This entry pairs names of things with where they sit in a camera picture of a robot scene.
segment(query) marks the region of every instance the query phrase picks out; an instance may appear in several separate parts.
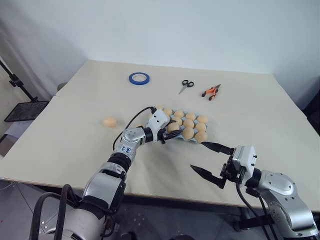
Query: floor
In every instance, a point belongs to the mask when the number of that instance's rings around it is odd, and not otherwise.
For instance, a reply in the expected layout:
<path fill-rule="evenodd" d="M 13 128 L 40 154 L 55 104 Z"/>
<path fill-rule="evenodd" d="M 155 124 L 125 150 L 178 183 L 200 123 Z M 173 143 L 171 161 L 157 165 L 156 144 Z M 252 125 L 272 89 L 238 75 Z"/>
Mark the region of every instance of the floor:
<path fill-rule="evenodd" d="M 0 181 L 0 240 L 29 239 L 33 209 L 43 192 L 33 185 Z M 40 235 L 56 225 L 58 205 L 57 200 L 50 198 L 44 203 Z M 114 217 L 119 223 L 116 234 L 105 239 L 117 240 L 121 233 L 128 231 L 135 232 L 138 240 L 169 240 L 181 234 L 196 240 L 265 239 L 259 228 L 233 230 L 231 224 L 238 219 L 238 210 L 222 212 L 225 210 L 197 211 L 124 203 Z"/>

